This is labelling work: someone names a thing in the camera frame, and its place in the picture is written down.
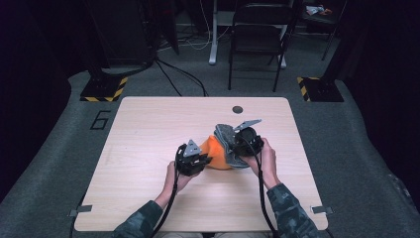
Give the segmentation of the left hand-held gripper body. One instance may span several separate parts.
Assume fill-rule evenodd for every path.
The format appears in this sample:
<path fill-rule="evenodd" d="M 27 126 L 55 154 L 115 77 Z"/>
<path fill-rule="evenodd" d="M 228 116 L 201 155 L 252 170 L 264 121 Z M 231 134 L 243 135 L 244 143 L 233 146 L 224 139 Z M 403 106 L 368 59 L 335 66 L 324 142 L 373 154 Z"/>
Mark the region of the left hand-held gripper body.
<path fill-rule="evenodd" d="M 202 171 L 200 153 L 202 150 L 192 140 L 178 147 L 175 154 L 175 167 L 185 176 L 191 177 Z"/>

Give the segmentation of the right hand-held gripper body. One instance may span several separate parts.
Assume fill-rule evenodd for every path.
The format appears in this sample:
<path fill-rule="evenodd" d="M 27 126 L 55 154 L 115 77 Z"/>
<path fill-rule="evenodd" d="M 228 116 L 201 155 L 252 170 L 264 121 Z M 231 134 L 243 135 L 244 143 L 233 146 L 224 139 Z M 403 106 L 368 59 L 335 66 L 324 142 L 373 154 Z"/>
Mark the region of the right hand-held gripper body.
<path fill-rule="evenodd" d="M 263 148 L 263 140 L 257 134 L 253 125 L 261 122 L 261 119 L 244 121 L 234 129 L 233 152 L 240 157 L 250 157 L 258 154 Z"/>

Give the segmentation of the orange plush toy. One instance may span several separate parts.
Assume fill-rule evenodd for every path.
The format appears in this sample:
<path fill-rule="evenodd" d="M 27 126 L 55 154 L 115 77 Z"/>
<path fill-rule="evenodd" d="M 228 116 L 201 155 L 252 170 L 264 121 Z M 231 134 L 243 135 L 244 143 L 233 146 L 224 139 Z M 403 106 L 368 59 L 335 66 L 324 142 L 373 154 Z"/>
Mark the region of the orange plush toy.
<path fill-rule="evenodd" d="M 206 154 L 211 159 L 210 168 L 216 170 L 229 170 L 231 168 L 227 163 L 224 147 L 215 136 L 209 136 L 199 148 L 203 154 Z"/>

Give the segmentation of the grey fluffy cloth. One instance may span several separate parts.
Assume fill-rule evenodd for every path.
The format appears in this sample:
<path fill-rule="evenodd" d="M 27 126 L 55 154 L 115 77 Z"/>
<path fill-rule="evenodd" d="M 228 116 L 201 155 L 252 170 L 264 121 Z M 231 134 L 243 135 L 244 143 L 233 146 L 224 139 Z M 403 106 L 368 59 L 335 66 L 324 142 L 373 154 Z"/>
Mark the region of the grey fluffy cloth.
<path fill-rule="evenodd" d="M 233 169 L 248 168 L 249 165 L 233 151 L 235 146 L 235 135 L 236 133 L 230 125 L 217 124 L 215 126 L 214 136 L 223 147 L 226 163 Z"/>

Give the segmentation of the person's left hand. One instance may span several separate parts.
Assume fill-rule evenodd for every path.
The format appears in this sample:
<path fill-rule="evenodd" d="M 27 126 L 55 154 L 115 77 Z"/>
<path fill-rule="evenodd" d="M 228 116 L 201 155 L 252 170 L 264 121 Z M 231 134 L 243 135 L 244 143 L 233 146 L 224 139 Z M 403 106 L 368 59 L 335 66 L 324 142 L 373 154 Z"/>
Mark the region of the person's left hand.
<path fill-rule="evenodd" d="M 167 166 L 162 194 L 166 196 L 171 196 L 172 190 L 174 187 L 176 187 L 178 191 L 181 191 L 187 186 L 187 184 L 192 179 L 194 179 L 194 176 L 190 176 L 190 177 L 185 176 L 185 175 L 177 176 L 175 173 L 176 173 L 175 162 L 170 162 Z"/>

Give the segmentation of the person's right hand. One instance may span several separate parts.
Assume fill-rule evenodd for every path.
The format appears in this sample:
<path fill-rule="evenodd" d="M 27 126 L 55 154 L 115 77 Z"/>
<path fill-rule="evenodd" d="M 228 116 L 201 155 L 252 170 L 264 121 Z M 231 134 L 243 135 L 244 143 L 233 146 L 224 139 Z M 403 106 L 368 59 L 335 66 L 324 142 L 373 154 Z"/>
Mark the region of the person's right hand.
<path fill-rule="evenodd" d="M 262 181 L 266 189 L 281 184 L 276 171 L 275 150 L 271 147 L 266 138 L 262 138 L 263 147 L 256 157 L 242 157 L 242 160 L 248 164 L 256 176 L 262 172 Z"/>

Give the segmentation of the white desk leg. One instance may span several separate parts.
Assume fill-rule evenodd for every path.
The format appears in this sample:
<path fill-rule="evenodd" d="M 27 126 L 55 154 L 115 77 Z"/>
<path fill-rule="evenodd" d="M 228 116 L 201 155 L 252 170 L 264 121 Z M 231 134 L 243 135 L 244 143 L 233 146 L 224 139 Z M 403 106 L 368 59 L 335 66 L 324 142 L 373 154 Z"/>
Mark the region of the white desk leg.
<path fill-rule="evenodd" d="M 209 64 L 215 65 L 217 62 L 217 52 L 218 52 L 218 10 L 217 10 L 218 0 L 213 0 L 213 11 L 212 11 L 212 42 L 211 50 L 209 55 Z"/>
<path fill-rule="evenodd" d="M 283 37 L 284 36 L 284 34 L 285 34 L 285 32 L 286 32 L 286 25 L 283 25 L 282 27 L 281 27 L 281 36 Z M 285 57 L 283 56 L 283 58 L 282 58 L 282 60 L 281 60 L 281 64 L 280 64 L 280 67 L 282 68 L 282 69 L 285 69 L 286 68 L 286 61 L 285 61 Z"/>

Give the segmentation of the black striped stand base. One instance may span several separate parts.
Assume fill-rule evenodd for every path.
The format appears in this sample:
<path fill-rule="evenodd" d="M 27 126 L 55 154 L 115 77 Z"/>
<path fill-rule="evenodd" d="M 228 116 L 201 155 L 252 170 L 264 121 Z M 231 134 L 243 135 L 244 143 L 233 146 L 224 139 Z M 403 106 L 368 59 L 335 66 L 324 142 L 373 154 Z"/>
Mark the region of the black striped stand base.
<path fill-rule="evenodd" d="M 323 82 L 318 77 L 298 77 L 297 82 L 303 99 L 307 102 L 343 102 L 336 84 Z"/>
<path fill-rule="evenodd" d="M 80 93 L 79 100 L 88 102 L 117 101 L 127 81 L 127 77 L 107 78 L 101 82 L 91 79 Z"/>

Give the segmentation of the black folding chair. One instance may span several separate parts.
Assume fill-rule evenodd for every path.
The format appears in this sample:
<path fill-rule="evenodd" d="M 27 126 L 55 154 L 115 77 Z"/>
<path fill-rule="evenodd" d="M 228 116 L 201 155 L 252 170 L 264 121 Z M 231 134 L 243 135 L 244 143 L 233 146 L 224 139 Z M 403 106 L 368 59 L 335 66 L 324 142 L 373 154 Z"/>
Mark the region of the black folding chair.
<path fill-rule="evenodd" d="M 296 20 L 295 9 L 286 4 L 249 3 L 233 16 L 229 51 L 228 89 L 232 88 L 234 55 L 270 56 L 277 59 L 272 91 L 276 92 L 281 62 Z"/>

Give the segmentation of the dark chair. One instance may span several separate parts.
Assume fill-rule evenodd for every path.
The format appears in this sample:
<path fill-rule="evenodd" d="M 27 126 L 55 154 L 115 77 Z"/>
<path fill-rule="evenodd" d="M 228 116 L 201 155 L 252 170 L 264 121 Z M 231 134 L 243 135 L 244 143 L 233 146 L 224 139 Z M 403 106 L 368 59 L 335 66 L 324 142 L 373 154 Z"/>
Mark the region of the dark chair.
<path fill-rule="evenodd" d="M 300 14 L 300 19 L 311 26 L 316 26 L 320 28 L 325 34 L 328 35 L 327 46 L 322 55 L 322 60 L 324 60 L 330 50 L 333 39 L 339 28 L 341 18 L 344 14 L 344 11 L 347 7 L 348 0 L 303 0 L 302 10 Z M 315 14 L 309 16 L 306 11 L 306 6 L 319 6 L 322 5 L 324 8 L 328 8 L 332 11 L 330 15 L 319 15 Z"/>

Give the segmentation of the black equipment cabinet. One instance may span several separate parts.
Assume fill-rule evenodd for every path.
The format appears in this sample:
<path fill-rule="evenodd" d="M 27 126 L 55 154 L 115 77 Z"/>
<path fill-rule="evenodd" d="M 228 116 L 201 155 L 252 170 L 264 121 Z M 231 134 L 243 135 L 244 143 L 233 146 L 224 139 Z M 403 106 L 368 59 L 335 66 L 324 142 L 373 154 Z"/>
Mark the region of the black equipment cabinet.
<path fill-rule="evenodd" d="M 142 0 L 85 0 L 110 66 L 142 65 L 153 61 L 154 37 L 148 5 Z"/>

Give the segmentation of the white and orange object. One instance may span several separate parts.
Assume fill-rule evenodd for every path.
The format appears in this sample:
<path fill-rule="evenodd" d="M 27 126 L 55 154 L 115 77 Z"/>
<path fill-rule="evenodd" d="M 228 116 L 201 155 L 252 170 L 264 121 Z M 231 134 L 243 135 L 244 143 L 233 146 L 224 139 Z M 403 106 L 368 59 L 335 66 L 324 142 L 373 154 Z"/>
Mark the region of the white and orange object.
<path fill-rule="evenodd" d="M 309 16 L 313 16 L 315 14 L 319 15 L 330 15 L 332 14 L 332 11 L 328 8 L 324 8 L 322 5 L 319 6 L 306 6 L 305 11 Z"/>

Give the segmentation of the grey metal table bracket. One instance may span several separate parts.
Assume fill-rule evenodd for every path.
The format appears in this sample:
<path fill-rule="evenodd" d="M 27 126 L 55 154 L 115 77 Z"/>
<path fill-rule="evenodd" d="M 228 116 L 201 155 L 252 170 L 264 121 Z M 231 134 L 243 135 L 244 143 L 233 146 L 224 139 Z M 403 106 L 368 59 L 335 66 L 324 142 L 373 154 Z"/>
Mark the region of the grey metal table bracket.
<path fill-rule="evenodd" d="M 321 206 L 311 206 L 310 209 L 314 214 L 323 213 L 323 214 L 328 215 L 328 214 L 333 214 L 334 213 L 334 210 L 333 210 L 332 207 L 326 207 L 326 206 L 322 206 L 322 205 Z"/>
<path fill-rule="evenodd" d="M 92 209 L 92 205 L 79 205 L 75 209 L 70 209 L 67 216 L 76 217 L 78 213 L 90 212 L 91 209 Z"/>

